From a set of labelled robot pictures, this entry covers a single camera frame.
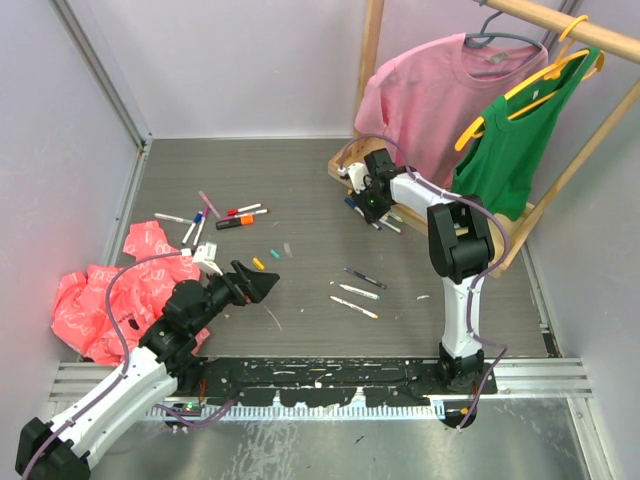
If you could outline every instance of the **green tank top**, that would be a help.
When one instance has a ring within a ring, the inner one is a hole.
[[[484,135],[473,142],[456,166],[452,191],[478,195],[492,213],[502,213],[511,220],[520,217],[558,115],[600,55],[598,49],[588,50],[588,55],[570,60],[557,79],[535,82],[508,102],[500,96],[482,112]],[[535,109],[508,119],[553,91],[557,93]]]

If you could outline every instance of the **clothing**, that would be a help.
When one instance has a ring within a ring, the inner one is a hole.
[[[177,250],[169,246],[158,222],[147,222],[131,225],[123,251],[141,259]],[[123,361],[122,345],[105,311],[107,287],[118,270],[90,265],[86,276],[83,272],[65,275],[53,307],[54,333],[98,365]],[[118,279],[111,291],[111,306],[129,350],[162,315],[175,284],[199,278],[200,270],[191,257],[180,256],[150,260]],[[198,347],[208,336],[204,329],[198,333]]]
[[[555,80],[539,80],[509,101],[500,96],[484,112],[484,135],[476,139],[456,167],[452,190],[476,194],[490,212],[517,220],[527,205],[533,175],[558,115],[600,51],[570,60]],[[555,91],[556,94],[521,117],[508,117]]]
[[[409,163],[441,187],[451,185],[453,168],[464,152],[455,141],[482,110],[547,65],[547,51],[464,44],[465,34],[416,47],[382,65],[369,79],[356,116],[361,133],[384,134],[407,151]],[[470,73],[513,70],[474,78]],[[404,165],[387,146],[396,165]]]

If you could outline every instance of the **white wall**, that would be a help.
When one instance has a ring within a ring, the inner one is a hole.
[[[636,0],[585,0],[580,13],[638,35]],[[535,179],[539,197],[640,76],[607,57],[565,108]],[[640,420],[640,105],[552,202],[530,237],[563,352],[584,360],[622,478],[638,477]]]
[[[0,478],[59,360],[60,277],[99,262],[135,147],[49,2],[0,4]]]
[[[88,0],[100,31],[83,23],[111,46],[156,138],[349,135],[365,3]],[[387,0],[379,60],[478,31],[491,13],[471,0]],[[542,38],[508,16],[495,25]]]

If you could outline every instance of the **clothes hanger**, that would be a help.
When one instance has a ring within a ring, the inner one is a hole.
[[[479,2],[481,7],[485,3],[487,3],[487,0],[481,0]],[[533,40],[529,37],[524,37],[522,35],[516,35],[513,33],[502,33],[502,32],[486,32],[486,29],[489,26],[489,23],[491,23],[491,21],[494,18],[499,17],[500,15],[502,15],[502,12],[496,12],[493,15],[490,15],[485,20],[479,33],[468,33],[465,36],[464,44],[470,48],[483,48],[489,45],[491,42],[493,42],[493,40],[495,40],[496,38],[511,38],[511,39],[520,40],[526,43],[530,43],[531,45],[538,47],[540,51],[544,48],[540,42]],[[486,38],[486,40],[482,42],[477,42],[473,40],[474,38]],[[513,72],[513,70],[501,70],[496,72],[479,72],[479,73],[472,73],[471,76],[472,77],[489,77],[489,76],[496,76],[496,75],[507,75],[511,72]]]
[[[558,42],[564,41],[564,39],[567,37],[567,35],[569,35],[571,30],[573,30],[573,28],[583,20],[589,20],[589,16],[588,15],[582,15],[582,16],[576,18],[573,22],[571,22],[567,26],[567,28],[564,30],[564,32],[562,32],[562,35],[560,35],[560,37],[558,38]],[[576,58],[586,57],[589,54],[589,50],[582,49],[582,50],[579,50],[578,52],[572,53],[571,55],[568,55],[568,56],[565,57],[565,54],[566,54],[567,50],[574,43],[575,43],[575,41],[571,40],[571,42],[569,42],[565,47],[563,47],[563,49],[560,51],[560,53],[558,54],[557,58],[555,59],[555,61],[551,65],[549,65],[548,67],[543,68],[539,72],[533,74],[532,76],[527,78],[525,81],[523,81],[522,83],[520,83],[516,87],[512,88],[509,92],[507,92],[504,95],[505,100],[509,100],[509,99],[515,97],[522,90],[527,88],[529,85],[532,85],[533,83],[537,82],[538,80],[557,79],[560,76],[560,74],[562,73],[562,70],[564,69],[564,67],[569,62],[571,62],[572,60],[574,60]],[[584,81],[584,80],[587,80],[588,78],[591,78],[596,72],[600,72],[602,70],[602,68],[604,67],[604,60],[605,60],[605,55],[604,55],[604,53],[600,52],[600,55],[598,55],[598,58],[596,59],[595,67],[590,72],[585,74],[585,76],[582,77],[581,81]],[[525,113],[527,113],[530,110],[534,109],[538,105],[541,105],[544,102],[546,102],[547,100],[549,100],[556,93],[557,92],[551,92],[550,94],[545,95],[544,97],[537,99],[536,101],[532,102],[531,104],[527,105],[526,107],[524,107],[524,108],[518,110],[517,112],[509,115],[507,118],[509,120],[513,120],[514,118],[518,118],[521,115],[524,115]],[[462,135],[460,135],[460,138],[458,139],[458,141],[455,144],[456,151],[459,152],[460,150],[462,150],[464,148],[464,146],[469,142],[469,140],[471,140],[471,138],[480,138],[480,137],[482,137],[482,135],[484,135],[484,131],[478,132],[478,129],[483,124],[484,124],[484,118],[482,118],[482,116],[476,118],[473,121],[473,123],[471,125],[469,125],[469,127],[464,131],[464,133]]]

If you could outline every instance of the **yellow marker cap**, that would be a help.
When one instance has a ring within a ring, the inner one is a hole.
[[[264,270],[264,265],[262,264],[262,262],[260,260],[258,260],[258,257],[253,257],[253,264],[256,266],[256,268],[258,268],[259,270]]]

